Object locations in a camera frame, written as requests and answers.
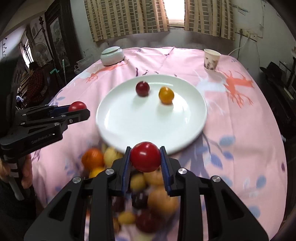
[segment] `fan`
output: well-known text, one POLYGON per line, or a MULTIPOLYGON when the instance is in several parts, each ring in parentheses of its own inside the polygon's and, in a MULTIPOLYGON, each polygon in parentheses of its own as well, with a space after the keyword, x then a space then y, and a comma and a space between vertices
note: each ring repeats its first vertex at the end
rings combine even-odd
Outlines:
POLYGON ((34 46, 37 62, 42 66, 48 62, 48 48, 44 43, 36 43, 34 46))

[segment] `pink tablecloth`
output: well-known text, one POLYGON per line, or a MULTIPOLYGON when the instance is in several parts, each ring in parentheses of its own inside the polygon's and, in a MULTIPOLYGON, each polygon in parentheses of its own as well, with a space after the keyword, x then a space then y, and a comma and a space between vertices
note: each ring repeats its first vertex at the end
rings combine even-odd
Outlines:
MULTIPOLYGON (((236 59, 222 56, 217 72, 207 73, 204 52, 195 49, 130 48, 124 53, 125 60, 110 67, 97 61, 51 101, 59 106, 83 101, 91 116, 70 125, 62 141, 33 153, 33 184, 41 203, 46 206, 72 177, 80 175, 82 154, 101 144, 95 113, 108 91, 140 75, 175 75, 203 94, 208 117, 200 137, 174 157, 198 176, 221 176, 272 238, 284 216, 286 159, 272 111, 245 68, 236 59)), ((202 209, 205 218, 204 202, 202 209)), ((154 240, 176 240, 177 228, 174 219, 154 240)), ((133 240, 129 234, 135 229, 122 230, 117 240, 133 240)), ((207 240, 206 224, 204 230, 207 240)))

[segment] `jar lid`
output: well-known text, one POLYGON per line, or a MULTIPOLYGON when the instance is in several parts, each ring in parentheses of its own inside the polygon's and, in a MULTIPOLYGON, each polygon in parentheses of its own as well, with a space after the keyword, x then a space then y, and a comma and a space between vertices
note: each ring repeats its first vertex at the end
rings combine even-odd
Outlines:
POLYGON ((118 47, 118 46, 113 46, 113 47, 110 47, 110 48, 105 49, 105 50, 102 52, 102 54, 103 54, 103 55, 104 55, 104 54, 109 54, 109 53, 115 52, 115 51, 117 51, 117 50, 119 50, 119 49, 120 49, 120 47, 118 47))

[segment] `paper cup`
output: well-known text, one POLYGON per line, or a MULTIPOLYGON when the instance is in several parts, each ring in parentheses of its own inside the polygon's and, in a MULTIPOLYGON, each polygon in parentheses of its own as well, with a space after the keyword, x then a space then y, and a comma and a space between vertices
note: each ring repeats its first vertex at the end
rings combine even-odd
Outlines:
POLYGON ((205 69, 215 70, 218 65, 221 54, 212 49, 205 49, 204 51, 205 51, 205 64, 204 64, 205 69))

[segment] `red plaid clothing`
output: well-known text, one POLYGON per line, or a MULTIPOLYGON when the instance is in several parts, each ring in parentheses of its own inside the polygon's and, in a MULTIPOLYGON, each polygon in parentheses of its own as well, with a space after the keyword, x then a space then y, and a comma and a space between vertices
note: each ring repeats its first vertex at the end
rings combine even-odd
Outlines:
POLYGON ((39 105, 44 99, 45 95, 41 95, 41 91, 44 88, 44 75, 41 68, 36 69, 29 79, 29 85, 27 89, 27 105, 35 106, 39 105))

